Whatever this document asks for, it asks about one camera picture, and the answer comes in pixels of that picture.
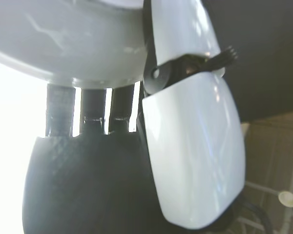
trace black cable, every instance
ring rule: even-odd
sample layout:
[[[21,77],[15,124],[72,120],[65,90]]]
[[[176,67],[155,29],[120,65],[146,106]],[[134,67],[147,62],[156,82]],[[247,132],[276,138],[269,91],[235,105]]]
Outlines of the black cable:
[[[266,234],[273,234],[272,223],[267,215],[267,213],[260,207],[249,202],[243,195],[239,196],[239,201],[249,211],[252,211],[259,219],[262,225],[264,226]]]

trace wire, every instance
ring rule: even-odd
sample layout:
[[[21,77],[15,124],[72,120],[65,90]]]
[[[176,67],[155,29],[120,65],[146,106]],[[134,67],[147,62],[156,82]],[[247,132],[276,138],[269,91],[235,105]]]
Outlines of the wire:
[[[262,225],[264,226],[266,234],[273,234],[272,223],[266,214],[266,212],[255,204],[247,201],[247,199],[243,196],[239,196],[239,201],[249,211],[252,211],[259,219]]]

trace tiled floor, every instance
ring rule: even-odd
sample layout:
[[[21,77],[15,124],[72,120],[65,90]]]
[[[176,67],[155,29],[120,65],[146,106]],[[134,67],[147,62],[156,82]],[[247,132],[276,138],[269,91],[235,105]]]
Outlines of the tiled floor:
[[[245,143],[246,180],[278,192],[293,191],[293,113],[251,123]],[[248,185],[245,186],[244,194],[251,202],[266,210],[272,220],[275,233],[293,234],[293,209],[285,208],[276,195]],[[292,214],[288,231],[284,229],[286,213]],[[239,220],[244,222],[243,218],[253,222],[258,221],[248,212],[242,212],[241,217]],[[226,233],[263,234],[264,232],[249,224],[236,221]]]

